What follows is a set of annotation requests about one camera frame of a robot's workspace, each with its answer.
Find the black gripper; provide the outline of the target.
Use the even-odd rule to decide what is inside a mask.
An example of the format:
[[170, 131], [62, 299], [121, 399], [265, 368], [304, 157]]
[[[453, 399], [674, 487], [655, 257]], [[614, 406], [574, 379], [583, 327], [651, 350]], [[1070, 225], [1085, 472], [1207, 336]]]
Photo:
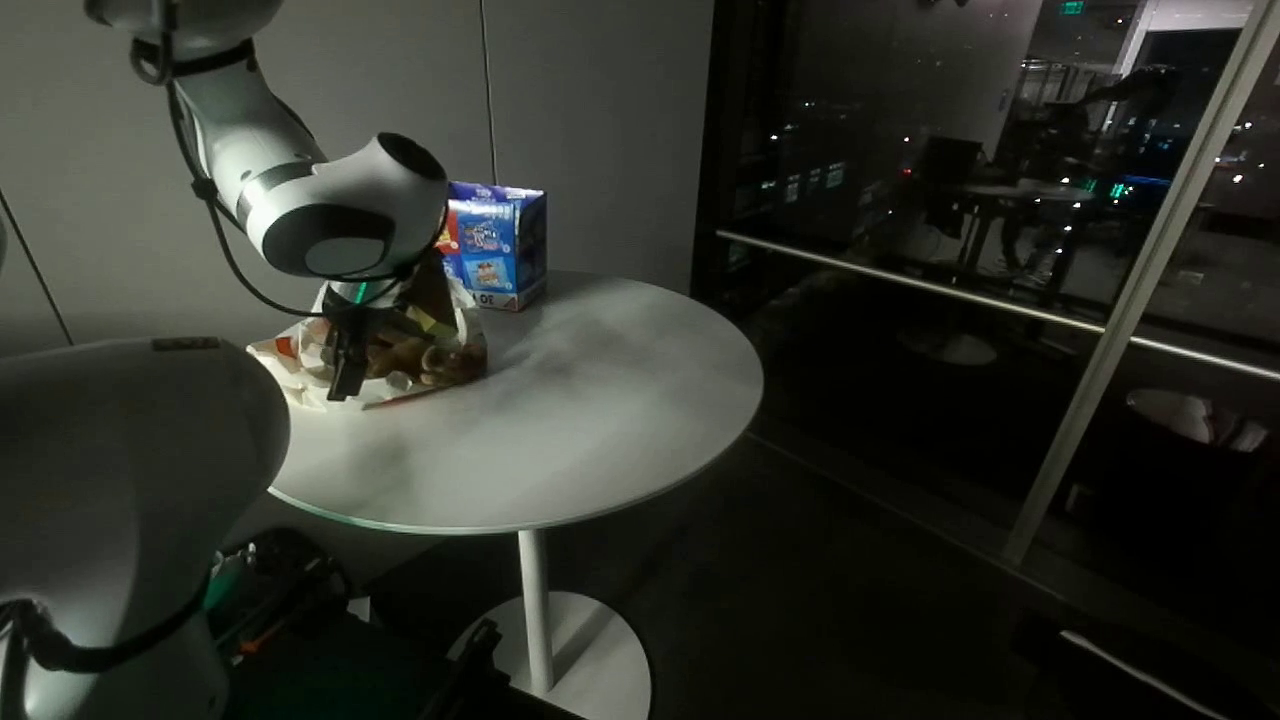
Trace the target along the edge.
[[316, 311], [330, 318], [332, 399], [353, 399], [365, 388], [369, 350], [397, 332], [397, 281], [330, 281]]

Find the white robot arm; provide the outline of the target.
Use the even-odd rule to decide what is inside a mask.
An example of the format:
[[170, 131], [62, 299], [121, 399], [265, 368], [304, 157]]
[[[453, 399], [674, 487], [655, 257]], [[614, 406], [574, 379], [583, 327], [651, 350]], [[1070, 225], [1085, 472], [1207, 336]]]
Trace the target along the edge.
[[[449, 181], [399, 131], [325, 157], [268, 88], [280, 0], [86, 0], [170, 95], [210, 210], [322, 288], [322, 368], [349, 399], [403, 288], [441, 288]], [[0, 377], [5, 720], [220, 720], [203, 620], [217, 549], [288, 457], [288, 399], [217, 336], [11, 354]]]

